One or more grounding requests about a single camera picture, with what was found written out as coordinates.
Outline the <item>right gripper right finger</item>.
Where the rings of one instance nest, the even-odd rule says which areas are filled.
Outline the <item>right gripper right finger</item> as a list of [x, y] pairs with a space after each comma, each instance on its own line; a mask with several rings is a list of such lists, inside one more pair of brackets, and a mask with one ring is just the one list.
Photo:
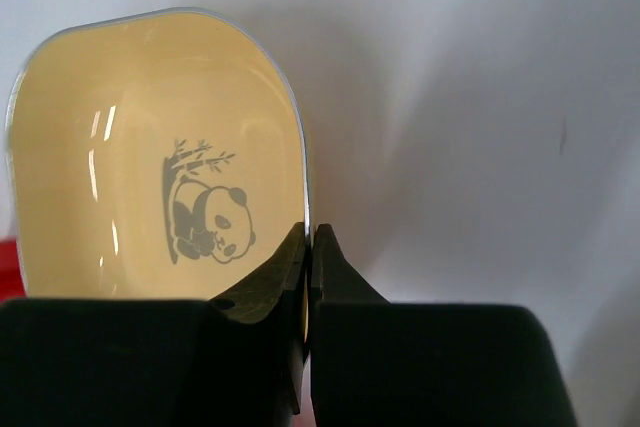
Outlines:
[[319, 226], [310, 284], [320, 426], [573, 426], [549, 336], [516, 305], [394, 303]]

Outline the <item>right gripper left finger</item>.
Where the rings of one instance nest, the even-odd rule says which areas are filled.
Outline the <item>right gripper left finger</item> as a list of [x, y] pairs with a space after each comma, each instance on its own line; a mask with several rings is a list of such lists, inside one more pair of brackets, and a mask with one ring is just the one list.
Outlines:
[[306, 229], [209, 300], [1, 306], [5, 426], [287, 426], [305, 361]]

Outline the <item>yellow square plate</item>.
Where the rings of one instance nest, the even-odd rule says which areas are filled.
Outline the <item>yellow square plate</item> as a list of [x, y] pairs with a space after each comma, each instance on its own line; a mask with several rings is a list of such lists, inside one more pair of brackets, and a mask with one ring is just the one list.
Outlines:
[[197, 300], [254, 325], [310, 230], [306, 139], [245, 29], [172, 8], [71, 27], [27, 57], [6, 114], [20, 273], [36, 299]]

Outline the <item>red plastic bin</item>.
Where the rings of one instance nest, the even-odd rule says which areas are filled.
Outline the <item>red plastic bin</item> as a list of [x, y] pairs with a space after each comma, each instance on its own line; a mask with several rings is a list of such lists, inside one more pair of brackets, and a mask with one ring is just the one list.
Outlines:
[[15, 238], [2, 239], [0, 242], [0, 299], [24, 297], [17, 241]]

